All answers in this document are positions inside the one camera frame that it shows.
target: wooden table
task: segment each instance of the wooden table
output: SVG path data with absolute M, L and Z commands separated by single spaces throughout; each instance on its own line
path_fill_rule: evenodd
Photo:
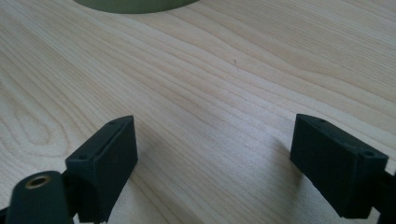
M 375 223 L 337 216 L 290 163 L 296 113 L 389 154 L 394 0 L 201 0 L 148 15 L 0 1 L 0 206 L 104 123 L 139 162 L 109 223 Z

